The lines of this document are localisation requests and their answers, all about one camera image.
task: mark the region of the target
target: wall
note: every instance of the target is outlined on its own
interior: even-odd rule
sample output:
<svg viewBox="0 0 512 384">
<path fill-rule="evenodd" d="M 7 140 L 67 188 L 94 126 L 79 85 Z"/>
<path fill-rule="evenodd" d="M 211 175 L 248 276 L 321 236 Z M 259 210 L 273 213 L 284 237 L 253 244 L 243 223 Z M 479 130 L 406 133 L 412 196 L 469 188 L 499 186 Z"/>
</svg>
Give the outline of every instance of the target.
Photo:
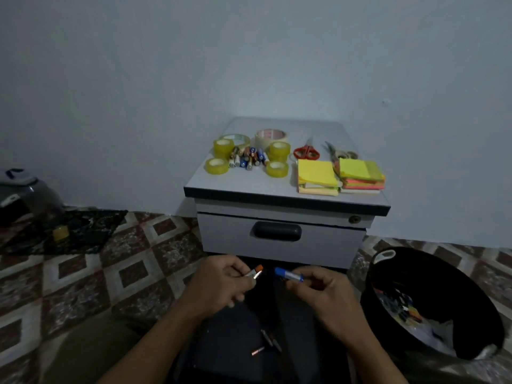
<svg viewBox="0 0 512 384">
<path fill-rule="evenodd" d="M 510 0 L 0 0 L 0 165 L 70 204 L 193 213 L 235 115 L 343 122 L 371 233 L 512 247 Z"/>
</svg>

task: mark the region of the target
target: tiled floor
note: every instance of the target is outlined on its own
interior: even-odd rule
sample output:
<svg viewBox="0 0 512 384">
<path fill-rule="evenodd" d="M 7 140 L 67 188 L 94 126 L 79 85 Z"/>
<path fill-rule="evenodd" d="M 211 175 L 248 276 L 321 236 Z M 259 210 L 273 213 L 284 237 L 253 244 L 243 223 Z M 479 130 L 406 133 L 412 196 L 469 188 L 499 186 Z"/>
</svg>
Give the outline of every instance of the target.
<svg viewBox="0 0 512 384">
<path fill-rule="evenodd" d="M 0 246 L 22 227 L 0 231 Z M 348 272 L 356 288 L 363 288 L 371 257 L 389 246 L 438 256 L 490 296 L 507 330 L 505 350 L 491 363 L 453 370 L 512 381 L 512 252 L 369 236 Z M 154 213 L 128 213 L 99 254 L 2 256 L 0 384 L 37 382 L 69 331 L 86 318 L 110 312 L 159 318 L 205 256 L 195 219 Z"/>
</svg>

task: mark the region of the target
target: yellow sticky note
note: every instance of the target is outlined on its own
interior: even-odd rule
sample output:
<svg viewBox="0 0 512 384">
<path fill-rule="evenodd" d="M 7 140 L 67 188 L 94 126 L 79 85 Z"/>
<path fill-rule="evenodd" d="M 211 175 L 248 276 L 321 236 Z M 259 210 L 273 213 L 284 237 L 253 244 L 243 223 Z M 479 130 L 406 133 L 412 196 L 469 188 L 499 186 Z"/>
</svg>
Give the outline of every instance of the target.
<svg viewBox="0 0 512 384">
<path fill-rule="evenodd" d="M 340 159 L 339 174 L 342 178 L 354 178 L 369 181 L 384 180 L 377 163 L 371 160 Z"/>
<path fill-rule="evenodd" d="M 337 187 L 331 162 L 319 160 L 298 160 L 298 183 L 315 183 L 326 187 Z"/>
</svg>

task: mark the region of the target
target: person's left hand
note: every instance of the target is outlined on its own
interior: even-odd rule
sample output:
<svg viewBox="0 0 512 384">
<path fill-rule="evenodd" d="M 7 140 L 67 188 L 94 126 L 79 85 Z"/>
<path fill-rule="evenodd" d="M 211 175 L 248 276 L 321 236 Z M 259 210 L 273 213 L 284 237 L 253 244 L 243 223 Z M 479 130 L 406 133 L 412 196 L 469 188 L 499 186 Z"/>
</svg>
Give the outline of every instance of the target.
<svg viewBox="0 0 512 384">
<path fill-rule="evenodd" d="M 244 277 L 250 268 L 232 254 L 209 256 L 194 274 L 177 306 L 192 317 L 204 319 L 234 300 L 243 301 L 244 293 L 256 285 L 252 277 Z"/>
</svg>

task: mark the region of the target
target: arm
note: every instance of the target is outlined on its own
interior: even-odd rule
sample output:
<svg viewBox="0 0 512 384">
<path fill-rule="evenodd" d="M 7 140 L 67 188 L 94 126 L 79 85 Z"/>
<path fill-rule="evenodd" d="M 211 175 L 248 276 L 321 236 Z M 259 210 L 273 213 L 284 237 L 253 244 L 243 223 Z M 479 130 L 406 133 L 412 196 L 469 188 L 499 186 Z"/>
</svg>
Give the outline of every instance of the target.
<svg viewBox="0 0 512 384">
<path fill-rule="evenodd" d="M 249 271 L 236 256 L 207 258 L 176 304 L 97 384 L 163 383 L 202 320 L 225 306 L 233 307 L 234 300 L 243 301 L 244 292 L 255 286 L 252 277 L 240 277 Z"/>
<path fill-rule="evenodd" d="M 321 267 L 301 267 L 303 283 L 286 287 L 309 304 L 327 330 L 343 344 L 365 384 L 406 384 L 407 380 L 372 333 L 348 278 Z"/>
</svg>

